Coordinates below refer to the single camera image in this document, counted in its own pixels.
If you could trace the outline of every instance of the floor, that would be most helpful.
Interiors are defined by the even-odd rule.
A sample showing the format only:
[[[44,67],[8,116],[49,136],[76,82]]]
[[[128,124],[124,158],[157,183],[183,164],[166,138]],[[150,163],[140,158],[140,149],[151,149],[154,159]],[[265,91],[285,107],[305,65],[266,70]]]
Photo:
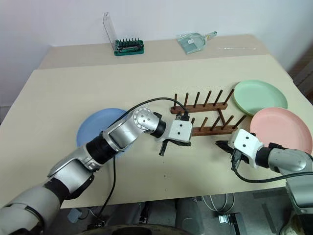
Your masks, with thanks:
[[[212,196],[216,207],[223,205],[225,196]],[[206,235],[231,235],[232,227],[229,224],[220,224],[215,212],[210,211],[203,201],[198,198],[198,206],[201,211]],[[103,215],[110,215],[116,205],[107,206]],[[83,212],[81,217],[87,214],[86,208],[80,208]],[[45,235],[73,235],[86,229],[89,223],[95,222],[94,217],[89,214],[84,220],[72,224],[67,219],[70,209],[60,210],[51,229]],[[287,222],[291,203],[285,188],[275,188],[235,194],[235,205],[230,212],[240,212],[243,216],[248,235],[272,235],[279,234],[282,226]],[[174,200],[161,200],[152,202],[149,216],[150,224],[162,224],[174,226],[175,224],[175,202]]]

